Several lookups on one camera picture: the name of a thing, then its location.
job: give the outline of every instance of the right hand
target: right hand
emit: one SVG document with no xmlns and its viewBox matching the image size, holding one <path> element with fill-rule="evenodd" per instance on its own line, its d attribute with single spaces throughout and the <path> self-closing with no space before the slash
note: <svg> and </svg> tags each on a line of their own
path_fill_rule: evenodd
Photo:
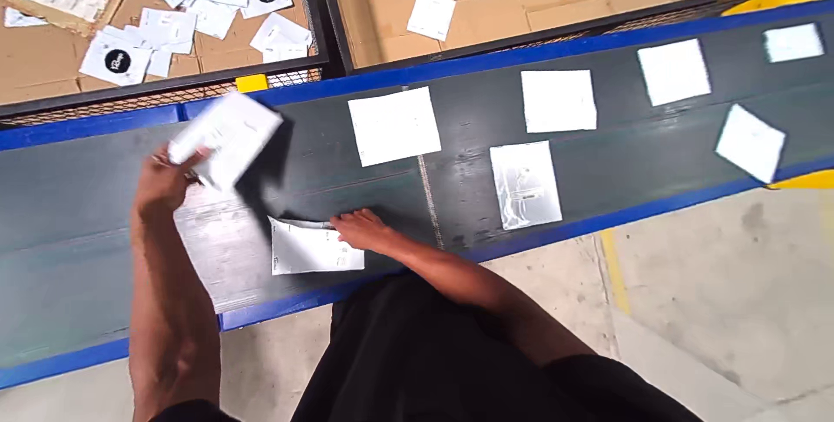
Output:
<svg viewBox="0 0 834 422">
<path fill-rule="evenodd" d="M 133 209 L 138 214 L 146 214 L 150 210 L 173 214 L 185 200 L 185 189 L 189 184 L 198 182 L 191 176 L 191 169 L 210 154 L 209 149 L 201 147 L 191 158 L 176 165 L 168 159 L 168 144 L 164 143 L 142 163 Z"/>
<path fill-rule="evenodd" d="M 369 208 L 355 210 L 351 214 L 331 217 L 330 224 L 339 231 L 339 241 L 344 241 L 356 249 L 377 251 L 396 232 L 385 225 Z"/>
</svg>

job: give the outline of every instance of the floor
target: floor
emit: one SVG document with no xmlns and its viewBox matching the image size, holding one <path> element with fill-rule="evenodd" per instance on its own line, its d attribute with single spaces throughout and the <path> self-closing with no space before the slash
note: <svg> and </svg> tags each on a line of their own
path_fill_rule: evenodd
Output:
<svg viewBox="0 0 834 422">
<path fill-rule="evenodd" d="M 708 422 L 834 414 L 834 191 L 758 189 L 484 264 Z M 223 335 L 221 404 L 289 420 L 329 307 Z M 129 420 L 125 360 L 0 391 L 0 420 Z"/>
</svg>

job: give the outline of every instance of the yellow bracket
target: yellow bracket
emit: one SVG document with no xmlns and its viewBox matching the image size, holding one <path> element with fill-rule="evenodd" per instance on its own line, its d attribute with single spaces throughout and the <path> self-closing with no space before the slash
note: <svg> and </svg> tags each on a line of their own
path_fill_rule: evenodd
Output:
<svg viewBox="0 0 834 422">
<path fill-rule="evenodd" d="M 834 189 L 834 169 L 822 170 L 768 184 L 770 189 Z"/>
<path fill-rule="evenodd" d="M 269 84 L 266 82 L 266 75 L 263 73 L 239 76 L 238 78 L 235 78 L 235 84 L 238 86 L 238 91 L 241 93 L 256 92 L 258 90 L 266 90 L 269 88 Z"/>
</svg>

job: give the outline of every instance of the left hand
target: left hand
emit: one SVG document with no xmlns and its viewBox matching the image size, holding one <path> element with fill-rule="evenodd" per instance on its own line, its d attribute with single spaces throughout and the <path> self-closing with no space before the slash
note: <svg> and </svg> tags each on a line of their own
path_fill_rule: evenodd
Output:
<svg viewBox="0 0 834 422">
<path fill-rule="evenodd" d="M 198 182 L 192 168 L 209 157 L 211 151 L 201 147 L 179 165 L 168 158 L 168 144 L 164 143 L 142 163 L 139 187 L 133 200 L 133 210 L 145 214 L 149 209 L 160 208 L 173 214 L 185 201 L 185 189 Z"/>
</svg>

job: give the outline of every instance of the yellow floor line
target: yellow floor line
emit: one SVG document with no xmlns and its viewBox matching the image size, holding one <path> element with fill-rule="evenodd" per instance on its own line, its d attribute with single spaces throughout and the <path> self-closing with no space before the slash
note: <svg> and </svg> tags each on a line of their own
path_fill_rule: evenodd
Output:
<svg viewBox="0 0 834 422">
<path fill-rule="evenodd" d="M 834 189 L 834 170 L 820 170 L 768 184 L 770 189 Z"/>
<path fill-rule="evenodd" d="M 623 313 L 631 314 L 626 282 L 623 281 L 623 274 L 620 271 L 620 258 L 617 256 L 617 248 L 614 242 L 614 229 L 602 230 L 599 232 L 599 239 L 602 240 L 602 253 L 606 256 L 606 263 L 608 264 L 608 279 L 611 282 L 614 305 Z"/>
</svg>

